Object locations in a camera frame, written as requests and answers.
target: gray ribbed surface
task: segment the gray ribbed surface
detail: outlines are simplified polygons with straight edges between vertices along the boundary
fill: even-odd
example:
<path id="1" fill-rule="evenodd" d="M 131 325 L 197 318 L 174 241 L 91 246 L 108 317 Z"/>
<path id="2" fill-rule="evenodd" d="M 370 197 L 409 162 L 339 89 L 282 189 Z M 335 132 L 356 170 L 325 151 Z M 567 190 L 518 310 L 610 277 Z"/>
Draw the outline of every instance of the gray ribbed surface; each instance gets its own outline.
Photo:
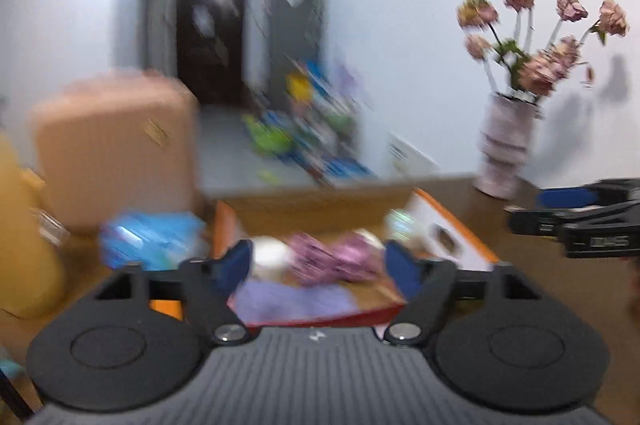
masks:
<path id="1" fill-rule="evenodd" d="M 450 391 L 415 349 L 371 329 L 265 329 L 218 349 L 189 385 L 151 407 L 87 415 L 45 407 L 33 425 L 606 425 L 589 408 L 551 417 L 498 413 Z"/>

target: gray tile floor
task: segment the gray tile floor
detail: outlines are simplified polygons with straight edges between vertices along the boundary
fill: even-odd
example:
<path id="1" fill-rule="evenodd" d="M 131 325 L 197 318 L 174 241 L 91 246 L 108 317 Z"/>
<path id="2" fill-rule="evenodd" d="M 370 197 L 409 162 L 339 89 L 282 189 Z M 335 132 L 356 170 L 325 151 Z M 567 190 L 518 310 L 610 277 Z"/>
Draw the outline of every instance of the gray tile floor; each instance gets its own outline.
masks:
<path id="1" fill-rule="evenodd" d="M 260 156 L 252 148 L 239 110 L 206 106 L 199 118 L 200 185 L 207 196 L 316 186 L 297 165 Z"/>

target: silver bolt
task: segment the silver bolt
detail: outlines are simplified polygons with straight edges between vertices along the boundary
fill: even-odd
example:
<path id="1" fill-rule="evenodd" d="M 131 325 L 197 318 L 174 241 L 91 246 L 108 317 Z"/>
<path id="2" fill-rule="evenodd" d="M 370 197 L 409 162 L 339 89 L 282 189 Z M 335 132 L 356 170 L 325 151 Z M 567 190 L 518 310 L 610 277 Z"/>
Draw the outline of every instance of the silver bolt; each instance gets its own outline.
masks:
<path id="1" fill-rule="evenodd" d="M 220 341 L 236 342 L 244 339 L 246 330 L 238 324 L 225 324 L 224 326 L 220 326 L 216 329 L 213 334 Z"/>
<path id="2" fill-rule="evenodd" d="M 394 324 L 389 328 L 389 333 L 396 340 L 411 340 L 420 336 L 422 330 L 415 324 L 408 322 Z"/>

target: vase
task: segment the vase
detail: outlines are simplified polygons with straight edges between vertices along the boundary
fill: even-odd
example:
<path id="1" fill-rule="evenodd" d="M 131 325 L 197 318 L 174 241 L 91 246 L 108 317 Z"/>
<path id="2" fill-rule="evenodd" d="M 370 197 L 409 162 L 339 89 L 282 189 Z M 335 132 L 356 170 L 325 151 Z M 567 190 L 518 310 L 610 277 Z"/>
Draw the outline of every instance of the vase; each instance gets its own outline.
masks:
<path id="1" fill-rule="evenodd" d="M 475 186 L 497 199 L 513 199 L 520 168 L 527 162 L 537 107 L 501 94 L 492 94 L 482 130 L 484 154 Z"/>

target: wall outlet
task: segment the wall outlet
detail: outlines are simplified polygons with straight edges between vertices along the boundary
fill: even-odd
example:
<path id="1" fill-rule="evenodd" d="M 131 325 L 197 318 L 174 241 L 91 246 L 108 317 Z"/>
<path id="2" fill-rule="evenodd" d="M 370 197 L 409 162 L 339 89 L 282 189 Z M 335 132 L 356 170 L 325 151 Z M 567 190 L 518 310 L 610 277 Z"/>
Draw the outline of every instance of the wall outlet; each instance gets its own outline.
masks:
<path id="1" fill-rule="evenodd" d="M 390 134 L 389 154 L 394 176 L 418 180 L 434 176 L 440 170 L 436 162 L 395 134 Z"/>

